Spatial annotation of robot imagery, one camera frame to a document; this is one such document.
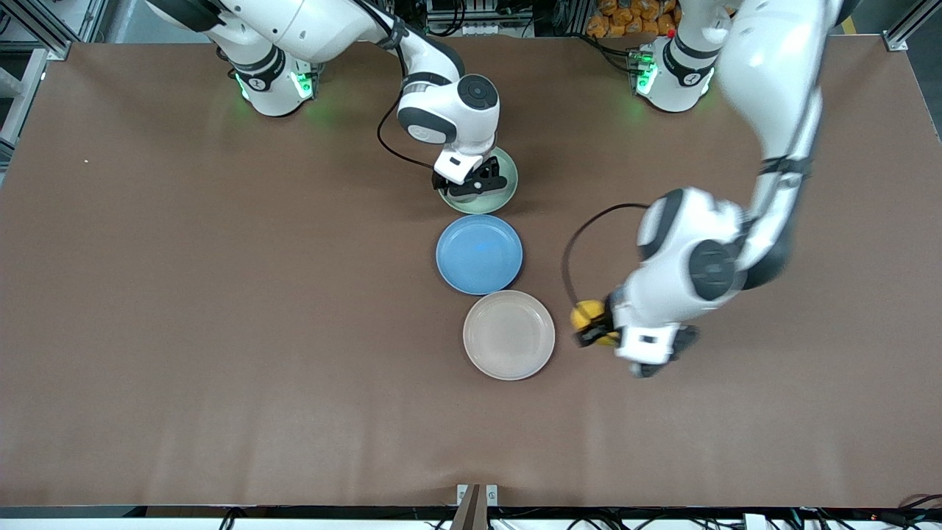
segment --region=orange bag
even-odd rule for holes
[[[654,21],[660,14],[660,2],[657,0],[632,0],[631,8],[637,9],[646,21]]]
[[[660,15],[658,17],[658,35],[667,35],[672,29],[677,29],[674,25],[674,18],[671,15]]]
[[[642,17],[632,19],[631,22],[625,26],[625,33],[639,33],[642,30]]]
[[[589,19],[589,23],[586,25],[586,35],[590,37],[601,39],[602,37],[605,37],[605,34],[608,32],[609,17],[595,15]]]
[[[609,16],[618,8],[618,0],[598,0],[598,10]]]
[[[621,37],[625,34],[625,27],[623,25],[613,25],[609,24],[609,37]]]
[[[633,18],[630,9],[617,8],[615,12],[611,14],[611,23],[615,25],[628,25]]]

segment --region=yellow object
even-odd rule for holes
[[[609,32],[609,17],[595,15],[586,25],[586,35],[601,39]]]
[[[840,26],[844,29],[844,35],[856,35],[857,28],[853,25],[853,19],[847,17],[847,19],[840,23]]]
[[[615,12],[611,14],[611,22],[614,25],[628,25],[632,18],[634,17],[631,16],[631,9],[628,8],[617,8]]]
[[[617,8],[618,0],[599,0],[598,2],[598,10],[605,16],[611,15]]]
[[[621,37],[625,34],[625,27],[623,25],[613,25],[609,24],[609,33],[607,37]]]
[[[578,331],[589,325],[589,321],[586,320],[586,315],[589,315],[591,318],[595,318],[604,312],[605,304],[603,304],[601,301],[583,300],[578,303],[577,307],[574,308],[571,313],[569,313],[569,322],[573,325],[573,329]],[[595,343],[614,348],[615,346],[618,346],[618,339],[618,332],[612,331],[605,337],[597,340]]]
[[[657,0],[631,0],[631,9],[639,11],[644,20],[653,22],[660,14],[660,2]]]

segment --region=metal frame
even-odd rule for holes
[[[0,69],[0,97],[13,98],[13,105],[10,106],[3,127],[0,128],[0,140],[15,145],[20,138],[20,130],[23,129],[26,114],[33,105],[33,97],[45,70],[45,50],[33,50],[23,72],[23,79],[17,79],[6,70]]]
[[[50,58],[65,59],[69,55],[69,46],[74,41],[81,41],[74,31],[48,7],[30,0],[0,0],[9,16],[25,27],[49,50]]]
[[[909,39],[919,27],[929,20],[929,17],[942,8],[942,0],[919,0],[902,18],[889,29],[883,32],[886,51],[902,52],[909,49],[906,39]]]
[[[433,0],[424,0],[424,3],[429,29],[440,32],[454,21],[454,8],[435,8]],[[501,29],[523,28],[533,20],[530,8],[510,15],[498,14],[496,8],[497,0],[464,0],[463,28],[456,35],[487,33],[483,30],[487,27],[499,33]]]
[[[487,530],[490,527],[487,522],[487,488],[481,484],[469,485],[461,498],[461,504],[458,505],[458,511],[449,528]]]
[[[0,139],[0,173],[7,172],[7,166],[9,162],[13,159],[13,150],[16,148],[12,143]],[[0,176],[0,182],[3,182],[3,177]]]
[[[72,30],[72,26],[66,23],[66,18],[60,18],[56,15],[56,11],[52,8],[47,8],[41,3],[41,0],[0,0],[0,6],[5,8],[7,4],[22,4],[29,5],[31,7],[40,6],[40,8],[45,8],[51,13],[51,16],[59,20],[64,26],[66,26],[74,35],[77,36],[75,41],[81,42],[95,42],[97,41],[98,35],[102,34],[102,24],[105,21],[105,11],[108,6],[112,4],[111,0],[84,0],[86,3],[85,13],[82,15],[81,24],[78,27],[77,31]],[[21,25],[23,30],[26,33],[30,34],[34,39],[37,38],[36,32],[28,24],[24,24],[20,19],[16,20],[17,25]],[[42,48],[47,46],[46,42],[39,40],[33,41],[5,41],[0,39],[0,52],[11,52],[11,53],[28,53],[37,48]]]

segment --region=blue plate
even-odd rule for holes
[[[493,215],[467,215],[450,224],[435,249],[438,272],[467,294],[484,295],[509,286],[524,263],[517,233]]]

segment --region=white plate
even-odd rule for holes
[[[495,379],[517,381],[539,372],[555,344],[549,311],[519,290],[488,294],[464,319],[464,350],[479,370]]]

